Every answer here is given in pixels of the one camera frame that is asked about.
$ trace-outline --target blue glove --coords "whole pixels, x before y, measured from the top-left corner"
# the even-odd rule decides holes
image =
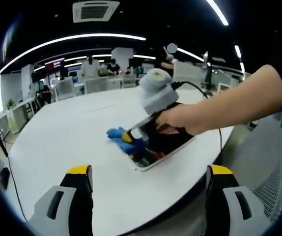
[[[126,153],[127,155],[131,155],[136,153],[139,149],[144,149],[147,146],[147,142],[143,139],[136,139],[132,143],[127,143],[121,139],[122,134],[125,133],[126,130],[122,127],[118,129],[110,129],[107,131],[107,136],[109,139],[114,141],[119,148]]]
[[[124,128],[119,127],[118,129],[109,129],[106,134],[109,139],[121,139],[122,134],[125,132]]]

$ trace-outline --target white pillar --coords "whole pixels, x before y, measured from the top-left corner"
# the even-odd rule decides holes
[[[29,86],[32,84],[32,73],[34,71],[34,65],[26,65],[21,69],[21,85],[23,101],[28,98]]]
[[[133,58],[133,48],[115,48],[112,50],[112,59],[120,66],[120,70],[125,71],[129,66],[129,59]]]

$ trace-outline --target ceiling light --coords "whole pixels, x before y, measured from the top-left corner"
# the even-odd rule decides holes
[[[34,72],[35,72],[35,71],[38,71],[38,70],[40,70],[40,69],[43,69],[43,68],[45,68],[45,66],[41,66],[41,67],[35,69]]]
[[[99,54],[99,55],[93,55],[94,58],[102,58],[102,57],[111,57],[111,54]]]
[[[185,54],[187,54],[187,55],[189,55],[189,56],[191,56],[191,57],[193,57],[193,58],[195,58],[195,59],[198,59],[199,61],[204,61],[201,57],[198,57],[197,55],[192,54],[192,53],[190,53],[190,52],[187,52],[186,50],[183,50],[183,49],[181,49],[181,48],[177,48],[177,51],[180,51],[180,52],[182,52],[182,53],[185,53]]]
[[[134,58],[145,58],[145,59],[153,59],[155,60],[155,57],[149,57],[149,56],[142,56],[142,55],[133,55]]]
[[[243,73],[245,73],[245,67],[244,67],[244,64],[242,62],[240,63],[240,68],[241,68],[241,71]]]
[[[36,49],[42,48],[44,46],[53,44],[53,43],[58,43],[61,41],[69,40],[69,39],[75,39],[75,38],[86,38],[86,37],[120,37],[120,38],[130,38],[130,39],[136,39],[136,40],[142,40],[145,41],[146,38],[143,37],[137,37],[137,36],[132,36],[132,35],[126,35],[126,34],[119,34],[119,33],[87,33],[87,34],[79,34],[79,35],[73,35],[73,36],[68,36],[64,38],[58,38],[46,43],[42,43],[36,47],[33,47],[24,53],[21,53],[17,57],[15,57],[13,60],[11,60],[8,64],[6,64],[1,70],[0,73],[2,73],[6,68],[8,68],[11,64],[13,64],[15,61],[20,59],[21,57],[25,56],[26,54],[35,51]]]
[[[85,59],[86,56],[83,56],[83,57],[77,57],[77,58],[70,58],[70,59],[66,59],[64,61],[71,61],[71,60],[78,60],[78,59]]]
[[[74,63],[74,64],[65,65],[64,67],[71,67],[71,66],[81,65],[81,64],[82,64],[82,62],[79,62],[79,63]]]
[[[223,23],[223,25],[228,26],[228,21],[226,20],[224,14],[221,12],[221,10],[216,5],[216,3],[213,0],[206,0],[206,1],[213,8],[215,13],[218,15],[218,17],[220,18],[220,20]]]
[[[64,60],[64,58],[59,58],[59,59],[56,59],[56,60],[51,60],[51,61],[45,63],[45,65],[50,64],[50,63],[53,63],[53,62],[55,62],[55,61],[60,61],[60,60]]]
[[[236,50],[236,54],[239,58],[241,58],[241,53],[240,53],[240,50],[239,50],[239,47],[237,45],[235,45],[235,50]]]

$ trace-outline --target black cable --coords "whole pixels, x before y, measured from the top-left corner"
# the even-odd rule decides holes
[[[4,148],[7,150],[6,141],[5,141],[4,136],[3,136],[3,140],[4,140]],[[19,202],[19,206],[20,206],[21,212],[22,212],[22,215],[23,215],[25,221],[27,222],[28,220],[27,220],[27,218],[26,218],[25,215],[24,215],[23,208],[22,208],[22,205],[21,205],[21,201],[20,201],[20,198],[19,198],[18,189],[17,189],[17,184],[16,184],[16,182],[15,182],[15,180],[14,180],[14,177],[13,177],[13,174],[12,174],[12,169],[11,169],[11,164],[10,164],[10,158],[9,158],[9,156],[6,156],[6,159],[8,159],[9,170],[10,170],[11,177],[12,177],[12,179],[13,179],[14,189],[15,189],[15,193],[16,193],[16,195],[17,195],[17,199],[18,199],[18,202]]]
[[[202,89],[200,89],[197,85],[195,85],[195,84],[193,84],[193,83],[191,83],[191,82],[189,82],[189,81],[176,81],[176,82],[173,82],[173,83],[171,84],[171,86],[172,86],[172,88],[173,88],[174,90],[176,90],[176,89],[178,89],[179,87],[181,87],[181,86],[184,85],[184,84],[189,84],[189,85],[194,86],[195,88],[197,88],[197,89],[203,94],[203,96],[206,97],[206,99],[209,98],[209,97],[205,94],[205,92],[202,91]],[[219,133],[220,133],[220,148],[221,148],[219,157],[221,158],[221,157],[222,157],[222,142],[223,142],[223,141],[222,141],[222,132],[221,132],[221,129],[219,129]]]
[[[11,173],[11,176],[12,176],[12,179],[13,179],[13,183],[14,183],[15,193],[17,194],[18,202],[19,202],[19,205],[20,205],[20,209],[21,209],[21,212],[22,212],[22,215],[23,215],[25,221],[27,222],[28,220],[27,220],[27,218],[26,218],[25,215],[24,215],[24,212],[23,212],[23,209],[22,209],[22,205],[21,205],[21,201],[20,201],[20,198],[19,198],[18,189],[17,189],[17,184],[15,183],[15,180],[14,180],[14,177],[13,177],[13,174],[12,174],[12,169],[11,169],[11,164],[10,164],[10,158],[7,157],[7,159],[8,159],[8,163],[9,163],[10,173]]]

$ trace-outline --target white wall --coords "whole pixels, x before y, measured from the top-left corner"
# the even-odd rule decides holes
[[[32,73],[34,65],[26,65],[21,69],[21,91],[23,93],[23,100],[28,98],[29,86],[32,84]]]
[[[0,79],[3,110],[7,110],[7,102],[12,99],[16,104],[23,99],[21,73],[2,74]]]
[[[116,59],[121,71],[126,71],[129,59],[133,58],[133,48],[115,48],[112,50],[112,58]]]

